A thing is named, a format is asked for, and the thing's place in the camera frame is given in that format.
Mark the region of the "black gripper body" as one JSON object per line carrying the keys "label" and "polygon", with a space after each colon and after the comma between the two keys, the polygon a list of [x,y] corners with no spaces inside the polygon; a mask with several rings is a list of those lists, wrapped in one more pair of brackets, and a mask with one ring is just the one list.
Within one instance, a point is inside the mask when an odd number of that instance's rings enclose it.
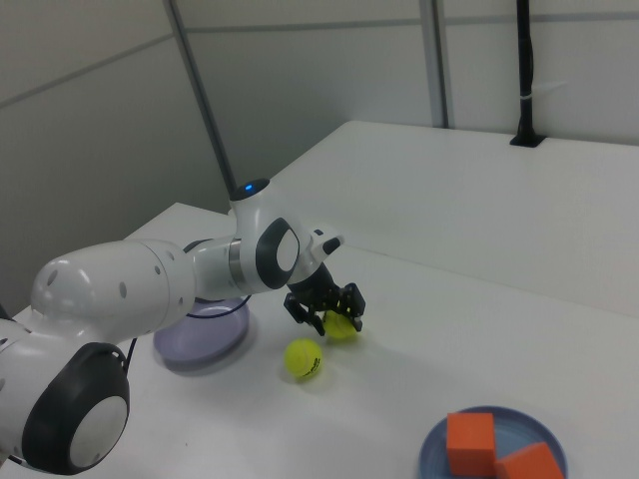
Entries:
{"label": "black gripper body", "polygon": [[332,308],[339,301],[340,288],[334,283],[328,268],[322,263],[308,278],[290,284],[294,298],[303,306]]}

